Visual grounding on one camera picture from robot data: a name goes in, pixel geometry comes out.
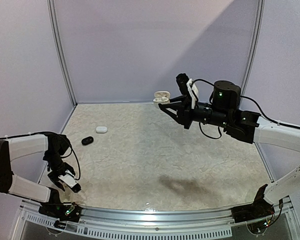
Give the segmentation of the black charging case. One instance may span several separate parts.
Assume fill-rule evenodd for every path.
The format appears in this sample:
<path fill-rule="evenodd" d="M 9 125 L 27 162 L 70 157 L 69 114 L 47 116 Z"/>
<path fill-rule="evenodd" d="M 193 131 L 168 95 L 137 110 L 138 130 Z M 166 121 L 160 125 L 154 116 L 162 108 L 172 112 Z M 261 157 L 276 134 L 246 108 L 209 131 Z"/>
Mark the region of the black charging case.
<path fill-rule="evenodd" d="M 85 138 L 83 138 L 83 139 L 81 140 L 81 144 L 82 144 L 83 146 L 87 146 L 87 145 L 89 145 L 89 144 L 91 144 L 91 143 L 93 143 L 93 142 L 94 142 L 94 138 L 93 138 L 92 136 L 85 137 Z"/>

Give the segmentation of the white oval charging case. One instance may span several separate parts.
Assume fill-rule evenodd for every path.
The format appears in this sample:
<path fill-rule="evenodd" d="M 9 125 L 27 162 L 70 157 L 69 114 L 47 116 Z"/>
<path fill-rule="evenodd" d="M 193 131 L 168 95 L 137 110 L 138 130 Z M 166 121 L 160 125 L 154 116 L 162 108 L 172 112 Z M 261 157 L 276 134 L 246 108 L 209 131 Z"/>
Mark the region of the white oval charging case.
<path fill-rule="evenodd" d="M 106 126 L 97 126 L 97 127 L 95 128 L 95 132 L 96 132 L 97 134 L 105 134 L 105 133 L 108 132 L 108 128 L 107 128 Z"/>

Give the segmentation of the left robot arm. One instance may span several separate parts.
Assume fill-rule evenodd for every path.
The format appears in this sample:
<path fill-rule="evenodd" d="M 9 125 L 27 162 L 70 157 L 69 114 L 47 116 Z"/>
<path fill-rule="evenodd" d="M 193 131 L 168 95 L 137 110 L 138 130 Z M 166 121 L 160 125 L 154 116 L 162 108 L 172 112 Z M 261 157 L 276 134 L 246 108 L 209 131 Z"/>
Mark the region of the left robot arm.
<path fill-rule="evenodd" d="M 53 216 L 64 213 L 58 190 L 69 187 L 74 193 L 81 190 L 74 168 L 64 161 L 67 151 L 72 150 L 70 140 L 64 134 L 54 132 L 28 133 L 0 138 L 0 193 L 10 194 L 39 203 Z M 48 166 L 48 178 L 56 186 L 51 188 L 32 181 L 21 172 L 18 163 L 29 170 L 39 163 Z"/>

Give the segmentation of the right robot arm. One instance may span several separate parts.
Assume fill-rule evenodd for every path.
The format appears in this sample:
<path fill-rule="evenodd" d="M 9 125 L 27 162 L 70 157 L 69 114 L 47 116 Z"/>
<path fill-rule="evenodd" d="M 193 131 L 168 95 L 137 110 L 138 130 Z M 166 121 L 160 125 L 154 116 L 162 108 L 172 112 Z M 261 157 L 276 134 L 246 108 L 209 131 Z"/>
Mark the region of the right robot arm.
<path fill-rule="evenodd" d="M 199 101 L 197 80 L 177 77 L 181 95 L 171 98 L 168 91 L 154 93 L 153 103 L 185 129 L 192 122 L 218 127 L 220 134 L 249 144 L 268 144 L 300 153 L 300 126 L 267 117 L 263 111 L 240 110 L 241 88 L 227 80 L 212 84 L 209 102 Z M 259 218 L 268 207 L 300 190 L 300 165 L 271 184 L 260 187 L 248 213 Z"/>

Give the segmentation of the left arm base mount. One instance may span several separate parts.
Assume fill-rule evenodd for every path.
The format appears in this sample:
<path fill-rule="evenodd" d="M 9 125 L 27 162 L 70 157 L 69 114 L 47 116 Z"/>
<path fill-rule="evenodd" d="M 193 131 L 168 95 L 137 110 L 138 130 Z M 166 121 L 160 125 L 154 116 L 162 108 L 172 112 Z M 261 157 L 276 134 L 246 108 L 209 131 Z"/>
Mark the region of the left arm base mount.
<path fill-rule="evenodd" d="M 75 202 L 61 202 L 50 199 L 48 202 L 41 202 L 38 212 L 42 215 L 59 219 L 61 222 L 69 221 L 78 223 L 83 208 Z"/>

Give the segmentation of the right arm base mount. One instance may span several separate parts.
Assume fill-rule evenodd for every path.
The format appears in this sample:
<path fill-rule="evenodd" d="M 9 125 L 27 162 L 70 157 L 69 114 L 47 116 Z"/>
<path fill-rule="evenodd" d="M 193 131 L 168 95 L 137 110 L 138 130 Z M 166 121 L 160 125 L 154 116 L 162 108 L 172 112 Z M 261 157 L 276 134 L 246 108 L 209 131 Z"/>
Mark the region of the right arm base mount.
<path fill-rule="evenodd" d="M 274 217 L 274 204 L 265 199 L 268 186 L 268 184 L 265 184 L 258 189 L 252 203 L 234 206 L 230 209 L 231 217 L 235 223 L 265 218 L 269 215 Z"/>

